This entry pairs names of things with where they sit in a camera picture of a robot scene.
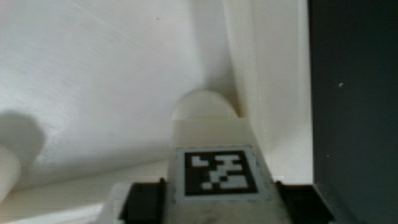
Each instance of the white surface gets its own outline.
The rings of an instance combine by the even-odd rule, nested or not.
[[[223,0],[241,114],[273,179],[312,183],[305,0]]]
[[[172,119],[236,118],[236,111],[222,95],[207,90],[188,93],[175,105]]]
[[[94,224],[124,224],[119,219],[122,206],[127,199],[127,193],[131,190],[131,183],[117,183],[111,187],[108,199],[103,205],[101,214]]]
[[[0,223],[92,223],[113,183],[152,182],[165,176],[167,162],[158,161],[88,178],[12,192],[0,205]]]
[[[175,101],[234,98],[220,0],[0,2],[0,142],[19,188],[165,158]]]
[[[0,145],[0,204],[21,176],[21,162],[12,151]]]
[[[270,198],[262,201],[184,201],[174,203],[177,174],[175,156],[168,163],[167,188],[167,224],[211,223],[211,224],[289,224],[284,203],[278,198],[270,172],[257,149],[255,139],[250,131],[248,120],[241,118],[225,119],[184,119],[174,120],[174,148],[250,144],[254,146],[254,157]]]

